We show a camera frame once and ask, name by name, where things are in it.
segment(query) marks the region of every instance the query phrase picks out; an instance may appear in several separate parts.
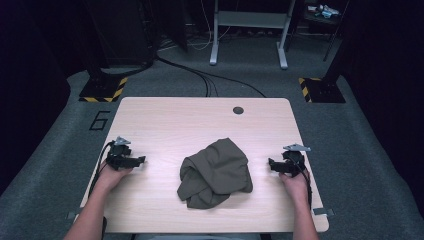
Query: wire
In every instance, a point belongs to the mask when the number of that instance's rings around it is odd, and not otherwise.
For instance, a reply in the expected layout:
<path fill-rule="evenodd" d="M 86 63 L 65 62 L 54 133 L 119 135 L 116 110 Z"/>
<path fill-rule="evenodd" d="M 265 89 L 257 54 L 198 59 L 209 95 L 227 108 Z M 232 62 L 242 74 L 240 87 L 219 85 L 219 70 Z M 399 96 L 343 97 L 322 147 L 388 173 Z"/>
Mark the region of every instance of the wire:
<path fill-rule="evenodd" d="M 190 44 L 188 44 L 188 46 L 196 46 L 196 45 L 203 45 L 203 44 L 205 44 L 205 43 L 190 43 Z M 167 44 L 168 46 L 160 46 L 160 49 L 158 49 L 157 51 L 158 52 L 162 52 L 162 51 L 165 51 L 165 50 L 168 50 L 168 49 L 172 49 L 172 48 L 176 48 L 176 47 L 179 47 L 178 45 L 176 45 L 176 44 L 173 44 L 173 43 L 171 43 L 171 44 Z"/>
<path fill-rule="evenodd" d="M 165 59 L 163 59 L 163 58 L 161 58 L 159 56 L 156 56 L 156 59 L 158 61 L 161 61 L 161 62 L 166 63 L 168 65 L 171 65 L 171 66 L 174 66 L 174 67 L 178 67 L 178 68 L 187 70 L 187 71 L 192 72 L 192 73 L 198 75 L 199 77 L 201 77 L 203 79 L 203 81 L 205 82 L 205 84 L 206 84 L 206 97 L 210 97 L 211 96 L 211 94 L 209 92 L 209 86 L 210 86 L 210 84 L 213 85 L 213 87 L 215 89 L 215 93 L 216 93 L 217 96 L 218 96 L 218 91 L 217 91 L 216 85 L 212 81 L 212 79 L 210 79 L 210 78 L 208 78 L 207 76 L 204 76 L 204 75 L 209 75 L 209 76 L 212 76 L 212 77 L 221 78 L 221 79 L 228 80 L 228 81 L 231 81 L 231 82 L 237 82 L 237 83 L 246 85 L 246 86 L 250 87 L 251 89 L 253 89 L 254 91 L 256 91 L 257 93 L 259 93 L 262 97 L 266 98 L 266 96 L 261 91 L 259 91 L 257 88 L 255 88 L 254 86 L 252 86 L 252 85 L 250 85 L 248 83 L 245 83 L 245 82 L 242 82 L 242 81 L 239 81 L 239 80 L 235 80 L 235 79 L 231 79 L 231 78 L 227 78 L 227 77 L 222 77 L 222 76 L 214 75 L 214 74 L 207 73 L 207 72 L 203 72 L 203 71 L 196 70 L 196 69 L 193 69 L 193 68 L 189 68 L 189 67 L 186 67 L 186 66 L 183 66 L 183 65 L 179 65 L 179 64 L 170 62 L 168 60 L 165 60 Z"/>
<path fill-rule="evenodd" d="M 309 207 L 311 208 L 312 207 L 312 189 L 311 189 L 311 178 L 310 177 L 307 177 L 306 175 L 305 175 L 305 173 L 303 172 L 304 170 L 302 170 L 302 168 L 300 168 L 300 166 L 299 166 L 299 164 L 296 162 L 296 161 L 293 161 L 292 159 L 290 159 L 292 162 L 293 162 L 293 164 L 297 167 L 297 169 L 299 169 L 299 172 L 303 175 L 303 177 L 305 178 L 305 180 L 306 180 L 306 183 L 307 183 L 307 191 L 308 191 L 308 202 L 309 202 Z"/>
<path fill-rule="evenodd" d="M 196 50 L 203 50 L 205 49 L 207 46 L 209 46 L 209 44 L 211 43 L 211 39 L 212 39 L 212 32 L 211 32 L 211 26 L 209 24 L 208 18 L 206 16 L 206 12 L 205 12 L 205 7 L 203 6 L 203 0 L 200 1 L 200 3 L 202 4 L 202 10 L 203 10 L 203 16 L 205 16 L 205 20 L 206 20 L 206 24 L 208 25 L 208 32 L 209 32 L 209 40 L 208 42 L 205 44 L 205 46 L 201 47 L 201 48 L 196 48 L 194 47 L 194 44 L 192 44 L 190 41 L 188 41 L 190 43 L 190 46 L 192 46 L 194 49 Z"/>
<path fill-rule="evenodd" d="M 112 142 L 109 142 L 108 144 L 106 144 L 106 146 L 103 147 L 102 152 L 101 152 L 101 154 L 99 156 L 99 159 L 97 160 L 96 173 L 94 174 L 93 181 L 91 182 L 90 190 L 88 191 L 88 197 L 90 197 L 91 192 L 93 191 L 94 186 L 96 185 L 96 182 L 99 179 L 99 176 L 100 176 L 101 171 L 106 166 L 105 165 L 105 166 L 103 166 L 102 169 L 100 169 L 100 163 L 101 163 L 101 160 L 103 159 L 103 154 L 105 153 L 106 148 L 112 146 L 112 144 L 113 144 L 113 141 Z"/>
<path fill-rule="evenodd" d="M 218 90 L 217 90 L 217 88 L 216 88 L 216 85 L 215 85 L 215 83 L 212 81 L 212 79 L 210 79 L 209 77 L 207 77 L 207 76 L 204 76 L 204 75 L 202 75 L 201 73 L 199 73 L 197 70 L 194 70 L 194 69 L 191 69 L 191 68 L 188 68 L 188 67 L 186 67 L 186 66 L 182 66 L 182 65 L 179 65 L 179 64 L 176 64 L 176 63 L 173 63 L 173 62 L 170 62 L 170 61 L 168 61 L 168 60 L 165 60 L 165 59 L 163 59 L 163 58 L 160 58 L 160 57 L 156 57 L 156 59 L 157 60 L 159 60 L 159 61 L 161 61 L 161 62 L 163 62 L 163 63 L 166 63 L 166 64 L 168 64 L 168 65 L 171 65 L 171 66 L 174 66 L 174 67 L 177 67 L 177 68 L 181 68 L 181 69 L 184 69 L 184 70 L 187 70 L 187 71 L 189 71 L 189 72 L 191 72 L 191 73 L 194 73 L 194 74 L 196 74 L 197 76 L 199 76 L 200 78 L 202 78 L 203 79 L 203 81 L 204 81 L 204 83 L 205 83 L 205 87 L 206 87 L 206 95 L 205 95 L 205 97 L 211 97 L 211 85 L 213 85 L 213 87 L 214 87 L 214 89 L 215 89 L 215 94 L 216 94 L 216 96 L 218 97 Z"/>
<path fill-rule="evenodd" d="M 240 0 L 237 0 L 237 5 L 236 5 L 236 12 L 238 12 L 238 4 L 239 4 Z M 222 37 L 225 36 L 225 34 L 227 34 L 228 30 L 230 30 L 231 26 L 227 28 L 227 30 L 225 30 L 225 32 L 218 38 L 218 41 L 221 40 Z"/>

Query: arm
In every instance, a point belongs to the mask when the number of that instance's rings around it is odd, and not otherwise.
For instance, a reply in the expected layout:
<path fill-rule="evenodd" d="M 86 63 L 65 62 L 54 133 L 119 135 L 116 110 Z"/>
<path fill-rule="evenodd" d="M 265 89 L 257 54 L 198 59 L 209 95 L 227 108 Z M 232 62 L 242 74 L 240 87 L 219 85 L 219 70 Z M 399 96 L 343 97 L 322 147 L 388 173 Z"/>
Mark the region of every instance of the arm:
<path fill-rule="evenodd" d="M 104 168 L 94 186 L 93 192 L 64 239 L 101 239 L 106 198 L 122 177 L 132 170 L 115 171 L 109 165 L 105 165 L 105 163 L 101 165 Z"/>
<path fill-rule="evenodd" d="M 294 178 L 288 177 L 283 173 L 280 173 L 279 176 L 294 204 L 295 216 L 293 239 L 319 239 L 309 207 L 308 190 L 305 178 L 302 174 L 298 174 Z"/>

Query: person's left hand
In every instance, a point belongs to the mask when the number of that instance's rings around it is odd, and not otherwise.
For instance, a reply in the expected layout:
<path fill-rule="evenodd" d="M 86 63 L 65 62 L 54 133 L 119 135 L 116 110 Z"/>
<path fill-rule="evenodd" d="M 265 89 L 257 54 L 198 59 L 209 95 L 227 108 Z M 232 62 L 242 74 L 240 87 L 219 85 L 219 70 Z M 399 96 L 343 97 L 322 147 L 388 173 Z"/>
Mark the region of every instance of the person's left hand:
<path fill-rule="evenodd" d="M 112 190 L 118 183 L 121 181 L 121 179 L 130 173 L 133 169 L 120 169 L 116 171 L 111 166 L 107 165 L 106 162 L 103 162 L 100 165 L 100 169 L 103 169 L 100 172 L 99 179 L 97 180 L 96 187 L 101 187 L 102 189 L 106 191 Z"/>

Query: cloth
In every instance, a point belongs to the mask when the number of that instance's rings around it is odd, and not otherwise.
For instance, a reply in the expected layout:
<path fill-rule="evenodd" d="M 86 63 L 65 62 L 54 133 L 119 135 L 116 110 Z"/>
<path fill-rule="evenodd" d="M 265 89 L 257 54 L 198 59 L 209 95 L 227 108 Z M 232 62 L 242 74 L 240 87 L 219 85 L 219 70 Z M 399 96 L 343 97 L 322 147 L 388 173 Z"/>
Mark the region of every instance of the cloth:
<path fill-rule="evenodd" d="M 252 179 L 246 155 L 229 138 L 219 139 L 181 165 L 181 185 L 177 190 L 188 208 L 209 209 L 236 191 L 250 193 Z"/>

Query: gray carpet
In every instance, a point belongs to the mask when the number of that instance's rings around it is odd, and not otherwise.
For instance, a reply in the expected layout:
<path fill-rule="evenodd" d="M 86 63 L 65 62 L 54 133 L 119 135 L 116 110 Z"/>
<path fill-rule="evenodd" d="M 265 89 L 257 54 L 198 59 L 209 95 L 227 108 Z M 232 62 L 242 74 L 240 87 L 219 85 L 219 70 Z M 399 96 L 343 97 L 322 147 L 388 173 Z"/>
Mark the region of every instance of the gray carpet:
<path fill-rule="evenodd" d="M 336 215 L 321 239 L 424 239 L 424 221 L 411 192 L 396 173 L 349 85 L 338 80 L 346 104 L 306 103 L 299 77 L 322 77 L 336 52 L 322 59 L 327 43 L 296 37 L 287 53 L 288 70 L 281 70 L 278 39 L 233 39 L 220 44 L 217 66 L 209 65 L 211 45 L 198 51 L 179 48 L 159 51 L 172 62 L 233 78 L 255 86 L 266 97 L 287 98 L 293 108 L 320 190 L 323 204 Z M 108 69 L 124 72 L 128 69 Z M 203 97 L 204 82 L 196 75 L 162 62 L 129 77 L 118 102 L 78 101 L 86 72 L 71 76 L 71 96 L 56 123 L 0 199 L 0 239 L 60 239 L 72 224 L 65 219 L 79 207 L 103 147 L 108 129 L 123 97 Z M 213 78 L 219 97 L 261 95 L 240 83 Z M 105 129 L 90 131 L 99 111 L 108 119 Z M 284 234 L 273 234 L 283 239 Z M 107 234 L 105 239 L 130 239 Z"/>

